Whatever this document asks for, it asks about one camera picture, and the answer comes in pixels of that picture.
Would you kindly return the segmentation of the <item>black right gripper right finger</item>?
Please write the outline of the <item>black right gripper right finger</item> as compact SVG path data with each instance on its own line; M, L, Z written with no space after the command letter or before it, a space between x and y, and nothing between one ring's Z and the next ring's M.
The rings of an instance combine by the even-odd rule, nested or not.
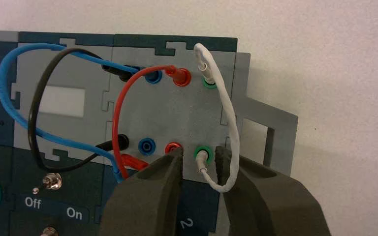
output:
M224 202L231 236L329 236L319 202L298 180L240 156Z

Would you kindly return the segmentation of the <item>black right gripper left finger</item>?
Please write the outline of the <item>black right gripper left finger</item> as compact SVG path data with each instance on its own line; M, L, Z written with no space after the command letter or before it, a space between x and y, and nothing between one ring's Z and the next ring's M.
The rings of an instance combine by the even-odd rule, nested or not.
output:
M103 210L101 236L175 236L182 183L181 147L118 184Z

